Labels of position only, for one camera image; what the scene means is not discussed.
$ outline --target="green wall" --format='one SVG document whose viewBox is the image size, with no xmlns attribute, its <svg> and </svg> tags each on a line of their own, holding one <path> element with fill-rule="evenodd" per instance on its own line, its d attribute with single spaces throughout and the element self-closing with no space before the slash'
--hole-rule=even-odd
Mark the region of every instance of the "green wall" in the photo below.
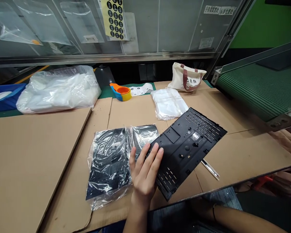
<svg viewBox="0 0 291 233">
<path fill-rule="evenodd" d="M 291 6 L 256 0 L 230 48 L 273 48 L 291 42 Z"/>
</svg>

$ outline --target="finger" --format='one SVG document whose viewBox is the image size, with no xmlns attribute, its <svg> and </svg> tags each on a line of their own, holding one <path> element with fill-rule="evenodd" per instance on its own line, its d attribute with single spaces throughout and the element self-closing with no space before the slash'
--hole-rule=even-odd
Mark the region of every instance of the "finger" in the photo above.
<svg viewBox="0 0 291 233">
<path fill-rule="evenodd" d="M 150 184 L 155 183 L 155 179 L 156 179 L 157 172 L 163 158 L 163 154 L 164 154 L 164 149 L 163 147 L 161 147 L 156 154 L 156 157 L 151 165 L 148 175 L 146 176 L 146 180 Z"/>
<path fill-rule="evenodd" d="M 150 148 L 150 143 L 145 144 L 145 146 L 142 148 L 142 151 L 140 152 L 140 155 L 137 159 L 136 166 L 135 166 L 135 173 L 136 174 L 139 174 L 139 172 L 142 168 L 143 162 L 145 160 L 146 153 L 148 152 L 149 148 Z"/>
<path fill-rule="evenodd" d="M 145 160 L 145 162 L 144 162 L 144 164 L 143 164 L 143 166 L 141 168 L 140 174 L 142 176 L 144 176 L 144 178 L 146 178 L 146 176 L 147 176 L 147 174 L 148 174 L 148 172 L 150 170 L 150 167 L 151 167 L 151 165 L 153 163 L 153 160 L 154 160 L 154 158 L 155 158 L 155 156 L 156 156 L 156 154 L 158 152 L 158 148 L 159 148 L 159 146 L 158 146 L 158 143 L 156 142 L 154 144 L 152 150 L 151 150 L 151 153 L 146 158 L 146 160 Z"/>
<path fill-rule="evenodd" d="M 135 158 L 136 158 L 136 147 L 132 148 L 132 151 L 130 152 L 130 157 L 129 157 L 129 169 L 130 169 L 130 174 L 133 173 L 134 169 L 135 169 Z"/>
</svg>

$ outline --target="blue plastic bin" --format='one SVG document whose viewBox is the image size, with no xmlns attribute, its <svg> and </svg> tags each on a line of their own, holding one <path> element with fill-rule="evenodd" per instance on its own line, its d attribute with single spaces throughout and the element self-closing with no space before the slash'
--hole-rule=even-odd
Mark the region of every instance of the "blue plastic bin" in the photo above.
<svg viewBox="0 0 291 233">
<path fill-rule="evenodd" d="M 11 84 L 11 85 L 1 85 L 0 93 L 6 91 L 12 91 L 6 97 L 0 99 L 0 111 L 14 110 L 16 108 L 16 102 L 18 100 L 19 95 L 25 89 L 26 84 Z"/>
</svg>

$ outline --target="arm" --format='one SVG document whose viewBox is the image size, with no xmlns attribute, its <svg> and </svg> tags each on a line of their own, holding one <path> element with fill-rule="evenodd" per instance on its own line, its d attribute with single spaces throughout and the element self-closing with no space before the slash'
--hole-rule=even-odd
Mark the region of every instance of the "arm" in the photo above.
<svg viewBox="0 0 291 233">
<path fill-rule="evenodd" d="M 136 147 L 133 147 L 130 153 L 129 167 L 134 192 L 123 233 L 146 233 L 147 213 L 156 190 L 155 178 L 164 154 L 164 149 L 158 149 L 159 146 L 155 143 L 151 153 L 145 160 L 149 148 L 150 144 L 147 143 L 143 147 L 136 163 Z"/>
<path fill-rule="evenodd" d="M 213 203 L 205 200 L 192 201 L 193 209 L 203 218 L 228 228 L 236 233 L 285 233 L 278 226 L 252 214 L 220 205 L 215 205 L 213 216 Z"/>
</svg>

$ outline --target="green conveyor belt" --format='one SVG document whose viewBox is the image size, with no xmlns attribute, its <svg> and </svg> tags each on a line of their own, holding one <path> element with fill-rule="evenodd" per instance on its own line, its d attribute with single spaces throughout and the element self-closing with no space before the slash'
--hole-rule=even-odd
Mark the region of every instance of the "green conveyor belt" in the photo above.
<svg viewBox="0 0 291 233">
<path fill-rule="evenodd" d="M 222 74 L 216 85 L 264 121 L 291 108 L 291 67 L 274 71 L 251 64 Z"/>
</svg>

